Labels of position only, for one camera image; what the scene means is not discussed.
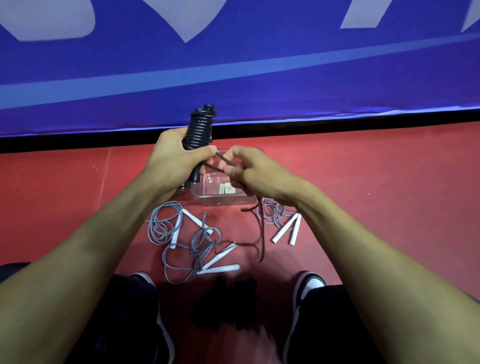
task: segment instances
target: clear plastic container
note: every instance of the clear plastic container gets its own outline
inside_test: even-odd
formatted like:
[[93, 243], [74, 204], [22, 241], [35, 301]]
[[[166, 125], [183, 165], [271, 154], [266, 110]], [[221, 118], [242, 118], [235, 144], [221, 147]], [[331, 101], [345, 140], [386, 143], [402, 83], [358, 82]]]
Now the clear plastic container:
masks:
[[[228, 149], [219, 149], [218, 151], [220, 154], [224, 154]], [[215, 156], [213, 166], [217, 167], [220, 160], [218, 156]], [[232, 162], [240, 164], [241, 161], [236, 158]], [[206, 167], [206, 173], [200, 177], [200, 183], [191, 183], [190, 192], [203, 206], [255, 205], [257, 203], [255, 196], [247, 196], [238, 188], [235, 189], [234, 194], [219, 194], [220, 185], [230, 183], [230, 177], [222, 172]]]

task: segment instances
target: sneaker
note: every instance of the sneaker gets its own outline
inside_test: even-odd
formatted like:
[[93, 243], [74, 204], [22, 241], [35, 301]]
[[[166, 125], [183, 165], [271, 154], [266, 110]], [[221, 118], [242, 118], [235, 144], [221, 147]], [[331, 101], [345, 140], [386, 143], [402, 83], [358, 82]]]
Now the sneaker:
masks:
[[298, 279], [297, 284], [295, 284], [292, 297], [293, 323], [283, 349], [283, 364], [287, 364], [288, 347], [290, 346], [290, 338], [293, 334], [293, 331], [295, 331], [295, 326], [297, 325], [297, 321], [299, 319], [299, 307], [302, 305], [303, 300], [310, 290], [325, 286], [326, 284], [324, 279], [320, 277], [320, 275], [313, 272], [303, 273]]
[[[150, 283], [156, 288], [155, 283], [153, 283], [152, 279], [144, 272], [130, 274], [130, 277], [135, 277], [145, 283]], [[173, 346], [173, 341], [167, 330], [165, 330], [165, 326], [163, 326], [162, 319], [160, 318], [160, 305], [158, 306], [156, 323], [161, 330], [161, 335], [159, 335], [159, 337], [163, 338], [164, 340], [160, 340], [158, 343], [154, 363], [172, 364], [173, 358], [175, 357], [175, 347]]]

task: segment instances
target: forearm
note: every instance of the forearm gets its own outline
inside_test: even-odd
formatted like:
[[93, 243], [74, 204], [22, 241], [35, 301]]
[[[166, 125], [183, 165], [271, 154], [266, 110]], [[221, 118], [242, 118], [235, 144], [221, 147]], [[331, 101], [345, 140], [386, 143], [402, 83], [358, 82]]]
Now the forearm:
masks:
[[366, 230], [315, 186], [298, 189], [294, 200], [389, 362], [479, 359], [475, 302]]
[[63, 363], [155, 197], [140, 176], [64, 243], [0, 285], [3, 363]]

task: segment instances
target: hand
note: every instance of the hand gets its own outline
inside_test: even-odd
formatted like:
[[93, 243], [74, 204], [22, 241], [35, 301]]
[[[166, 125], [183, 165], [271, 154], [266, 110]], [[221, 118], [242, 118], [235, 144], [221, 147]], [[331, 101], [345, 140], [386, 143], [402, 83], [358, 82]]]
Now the hand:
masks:
[[187, 128], [169, 129], [160, 134], [142, 174], [158, 189], [161, 202], [173, 196], [177, 187], [184, 183], [192, 169], [200, 162], [209, 161], [215, 155], [216, 146], [204, 146], [185, 150], [181, 143]]
[[301, 188], [303, 179], [257, 148], [233, 146], [224, 156], [228, 160], [234, 157], [242, 160], [237, 167], [229, 166], [224, 161], [218, 164], [230, 177], [233, 187], [243, 189], [248, 195], [269, 197], [283, 205], [294, 205], [294, 195]]

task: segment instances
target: black edge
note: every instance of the black edge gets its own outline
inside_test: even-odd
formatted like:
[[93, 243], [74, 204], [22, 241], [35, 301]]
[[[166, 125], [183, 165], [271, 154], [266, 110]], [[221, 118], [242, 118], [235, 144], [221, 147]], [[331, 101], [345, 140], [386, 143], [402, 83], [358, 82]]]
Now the black edge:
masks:
[[[447, 111], [327, 121], [217, 125], [213, 139], [395, 129], [480, 121], [480, 110]], [[49, 134], [0, 138], [0, 153], [154, 144], [161, 130]]]

